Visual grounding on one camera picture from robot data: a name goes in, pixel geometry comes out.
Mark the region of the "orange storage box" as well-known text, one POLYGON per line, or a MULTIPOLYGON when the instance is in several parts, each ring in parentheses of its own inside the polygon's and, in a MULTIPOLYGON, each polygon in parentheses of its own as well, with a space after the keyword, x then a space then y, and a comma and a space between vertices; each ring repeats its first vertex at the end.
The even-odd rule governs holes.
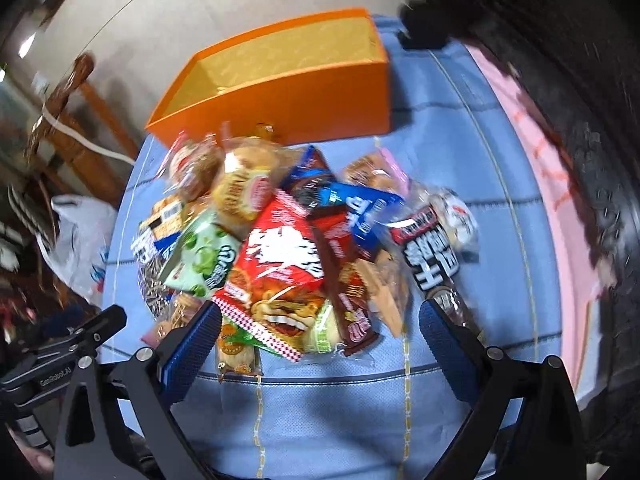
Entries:
POLYGON ((273 128, 284 145, 390 132, 390 60, 363 8, 262 26, 192 55, 146 123, 164 145, 273 128))

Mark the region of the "yellow bread bag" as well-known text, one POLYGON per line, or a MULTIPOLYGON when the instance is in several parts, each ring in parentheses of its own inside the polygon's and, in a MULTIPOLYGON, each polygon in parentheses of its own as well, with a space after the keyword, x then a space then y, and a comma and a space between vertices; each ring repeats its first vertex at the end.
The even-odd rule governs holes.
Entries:
POLYGON ((224 146, 224 160, 210 188, 217 223, 242 240, 302 157, 300 148, 250 136, 224 146))

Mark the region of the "large red chip bag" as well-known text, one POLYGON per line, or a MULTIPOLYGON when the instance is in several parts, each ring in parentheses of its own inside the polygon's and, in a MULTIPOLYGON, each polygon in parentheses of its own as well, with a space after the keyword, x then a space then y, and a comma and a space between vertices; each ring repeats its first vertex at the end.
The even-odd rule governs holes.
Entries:
POLYGON ((213 303, 270 350, 297 362, 324 304, 323 281, 307 211, 277 190, 213 303))

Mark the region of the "blue quilted tablecloth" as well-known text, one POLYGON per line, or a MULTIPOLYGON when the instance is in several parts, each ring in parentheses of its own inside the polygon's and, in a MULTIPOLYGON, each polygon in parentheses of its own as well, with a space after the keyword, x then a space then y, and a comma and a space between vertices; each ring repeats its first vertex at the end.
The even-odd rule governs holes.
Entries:
POLYGON ((557 396, 598 284, 523 91, 396 18, 304 16, 199 50, 158 102, 108 251, 120 420, 169 477, 459 478, 557 396))

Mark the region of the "pink cookie bag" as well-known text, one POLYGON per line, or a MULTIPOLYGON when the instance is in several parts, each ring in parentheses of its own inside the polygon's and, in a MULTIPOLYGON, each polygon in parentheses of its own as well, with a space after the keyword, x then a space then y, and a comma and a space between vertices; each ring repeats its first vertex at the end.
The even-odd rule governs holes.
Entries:
POLYGON ((387 148, 377 148, 351 162, 343 169, 341 179, 347 184, 375 188, 401 197, 409 193, 409 178, 387 148))

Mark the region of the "clear bag brown pastry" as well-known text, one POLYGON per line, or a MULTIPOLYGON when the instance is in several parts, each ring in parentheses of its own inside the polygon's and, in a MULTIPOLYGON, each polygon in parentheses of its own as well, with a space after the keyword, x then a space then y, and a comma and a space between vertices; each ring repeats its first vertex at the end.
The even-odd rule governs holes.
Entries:
POLYGON ((193 202, 208 192, 223 162, 224 150, 213 134, 197 141, 181 131, 160 165, 165 192, 193 202))

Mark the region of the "brown chocolate bar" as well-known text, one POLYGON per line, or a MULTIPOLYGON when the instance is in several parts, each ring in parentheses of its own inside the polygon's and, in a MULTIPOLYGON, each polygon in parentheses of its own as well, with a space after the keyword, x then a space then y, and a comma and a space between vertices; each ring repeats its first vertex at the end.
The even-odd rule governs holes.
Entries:
POLYGON ((317 209, 307 217, 316 240, 324 272, 324 289, 332 302, 344 355, 374 344, 378 332, 372 324, 369 294, 356 269, 356 247, 352 239, 347 207, 317 209))

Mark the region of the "wooden chair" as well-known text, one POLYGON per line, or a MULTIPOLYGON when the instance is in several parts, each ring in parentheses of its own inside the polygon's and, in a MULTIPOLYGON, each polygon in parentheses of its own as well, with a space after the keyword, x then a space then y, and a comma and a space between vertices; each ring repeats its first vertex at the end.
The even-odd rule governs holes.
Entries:
POLYGON ((132 166, 139 154, 139 145, 131 139, 107 102, 99 95, 89 77, 96 67, 96 59, 89 51, 82 52, 72 70, 44 99, 39 118, 27 136, 25 158, 34 162, 42 142, 48 142, 66 166, 85 185, 88 192, 113 206, 119 204, 125 185, 110 162, 132 166), (90 139, 78 120, 67 110, 70 98, 78 94, 89 110, 114 136, 118 152, 110 151, 90 139))

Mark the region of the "white plastic bag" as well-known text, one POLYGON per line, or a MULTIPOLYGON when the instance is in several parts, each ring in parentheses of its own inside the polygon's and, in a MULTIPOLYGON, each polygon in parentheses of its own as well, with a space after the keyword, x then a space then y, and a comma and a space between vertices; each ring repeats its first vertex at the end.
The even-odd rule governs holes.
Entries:
POLYGON ((99 307, 117 211, 81 195, 54 196, 50 205, 58 215, 58 236, 48 242, 38 234, 40 254, 68 288, 99 307))

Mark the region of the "green pea snack bag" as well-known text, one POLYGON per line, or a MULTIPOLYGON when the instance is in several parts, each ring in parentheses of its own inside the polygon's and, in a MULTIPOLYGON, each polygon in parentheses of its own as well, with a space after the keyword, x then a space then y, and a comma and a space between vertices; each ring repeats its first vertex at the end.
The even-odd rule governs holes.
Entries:
POLYGON ((209 300, 224 287, 238 258, 240 241, 218 224, 207 209, 181 232, 158 279, 171 289, 209 300))

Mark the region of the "blue brown cookie pack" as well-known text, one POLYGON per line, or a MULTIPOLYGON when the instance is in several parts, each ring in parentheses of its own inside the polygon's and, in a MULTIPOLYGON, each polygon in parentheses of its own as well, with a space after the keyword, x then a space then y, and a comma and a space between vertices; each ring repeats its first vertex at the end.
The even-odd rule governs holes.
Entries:
POLYGON ((336 177, 320 150, 314 145, 307 145, 280 188, 300 206, 314 209, 321 204, 320 190, 335 181, 336 177))

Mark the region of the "black white label snack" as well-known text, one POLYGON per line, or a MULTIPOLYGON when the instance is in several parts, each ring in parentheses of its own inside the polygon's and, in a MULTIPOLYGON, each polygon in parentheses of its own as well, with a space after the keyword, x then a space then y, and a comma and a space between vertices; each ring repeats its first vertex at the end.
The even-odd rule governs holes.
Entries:
POLYGON ((454 282, 460 257, 477 254, 478 225, 466 203, 449 188, 413 181, 383 226, 421 296, 438 304, 451 322, 479 335, 482 330, 454 282))

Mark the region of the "sunflower seed bag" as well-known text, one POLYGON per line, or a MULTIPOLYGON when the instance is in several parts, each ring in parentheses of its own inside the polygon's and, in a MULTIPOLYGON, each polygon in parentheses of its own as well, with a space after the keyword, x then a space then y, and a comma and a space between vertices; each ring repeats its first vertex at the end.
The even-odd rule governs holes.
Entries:
POLYGON ((138 266, 138 284, 145 305, 153 318, 165 321, 174 293, 160 279, 160 271, 168 261, 182 231, 183 203, 168 195, 154 204, 151 215, 139 223, 130 249, 138 266))

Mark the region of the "brown wafer pack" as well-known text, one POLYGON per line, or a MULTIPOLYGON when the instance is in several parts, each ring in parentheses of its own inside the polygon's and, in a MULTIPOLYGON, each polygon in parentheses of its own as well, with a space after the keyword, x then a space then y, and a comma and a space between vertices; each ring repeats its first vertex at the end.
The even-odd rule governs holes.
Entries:
POLYGON ((395 338, 401 336, 409 301, 409 287, 400 263, 381 249, 373 261, 358 258, 357 272, 369 294, 371 311, 395 338))

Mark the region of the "pink cloth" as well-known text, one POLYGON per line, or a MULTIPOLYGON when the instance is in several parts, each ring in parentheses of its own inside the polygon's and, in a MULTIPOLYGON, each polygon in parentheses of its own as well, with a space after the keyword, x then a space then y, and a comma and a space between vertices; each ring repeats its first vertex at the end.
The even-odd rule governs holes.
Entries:
POLYGON ((585 408, 606 385, 599 370, 604 341, 600 307, 615 283, 613 270, 604 261, 591 260, 588 207, 560 138, 510 70, 501 68, 486 49, 465 47, 506 112, 538 184, 559 271, 561 356, 578 406, 585 408))

